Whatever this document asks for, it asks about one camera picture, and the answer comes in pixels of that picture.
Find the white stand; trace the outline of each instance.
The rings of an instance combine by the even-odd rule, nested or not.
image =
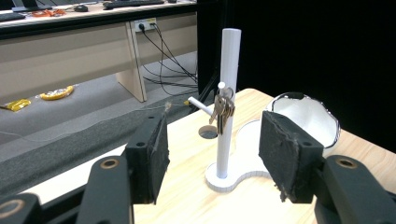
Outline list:
[[[236,77],[239,60],[239,46],[241,31],[237,29],[224,29],[221,43],[221,71],[219,94],[223,94],[223,89],[228,87],[236,93]],[[253,150],[240,150],[230,157],[230,144],[233,128],[233,117],[229,117],[223,134],[218,135],[218,157],[217,162],[210,164],[206,169],[206,184],[218,192],[228,192],[247,177],[268,176],[268,172],[263,166],[259,157],[258,147]]]

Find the white pole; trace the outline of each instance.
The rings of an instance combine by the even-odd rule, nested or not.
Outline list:
[[[231,28],[222,31],[219,94],[222,95],[223,86],[233,89],[232,101],[234,101],[236,93],[241,33],[241,30]],[[228,174],[232,128],[233,117],[229,117],[226,126],[223,127],[223,134],[218,136],[218,178],[226,178]]]

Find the wooden table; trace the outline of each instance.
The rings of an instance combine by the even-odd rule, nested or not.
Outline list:
[[[271,96],[253,89],[236,94],[231,153],[234,151],[237,131],[244,124],[260,119],[262,111],[271,100]],[[134,205],[136,224],[316,223],[315,201],[311,204],[293,204],[289,200],[282,203],[280,191],[270,178],[248,178],[228,193],[210,189],[205,182],[205,169],[216,161],[217,139],[205,139],[199,134],[199,130],[208,125],[208,120],[209,116],[204,111],[197,111],[168,125],[171,162],[157,204]],[[124,146],[119,147],[110,153],[120,154],[123,148]],[[361,161],[386,190],[396,193],[394,153],[352,133],[341,131],[339,142],[331,154],[341,154]],[[84,172],[71,170],[69,175],[58,176],[58,182],[50,180],[41,187],[27,191],[38,193],[43,196],[42,200],[48,200],[44,196],[56,196],[54,191],[61,186],[66,190],[68,182],[73,182],[75,187],[78,187],[78,182],[84,184],[89,167],[87,163],[85,176],[80,180],[76,174],[83,176]]]

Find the hole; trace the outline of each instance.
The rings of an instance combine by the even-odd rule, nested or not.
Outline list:
[[[0,219],[17,213],[23,208],[23,206],[24,201],[21,199],[11,200],[0,204]]]
[[[199,135],[205,139],[213,139],[218,136],[218,129],[212,125],[206,125],[199,129]]]
[[[138,142],[138,143],[136,143],[136,145],[137,145],[138,147],[143,147],[143,146],[145,145],[145,143]]]
[[[102,163],[100,164],[100,166],[103,169],[111,169],[111,168],[114,168],[114,167],[116,167],[118,165],[119,165],[119,161],[117,161],[116,159],[109,159],[109,160],[106,160],[106,161],[102,161]]]
[[[358,164],[356,164],[356,162],[348,160],[346,158],[337,158],[336,162],[345,168],[349,168],[349,169],[355,169],[358,167]]]

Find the black backdrop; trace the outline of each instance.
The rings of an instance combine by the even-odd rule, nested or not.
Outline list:
[[[341,128],[396,152],[395,3],[234,1],[237,86],[322,101]]]

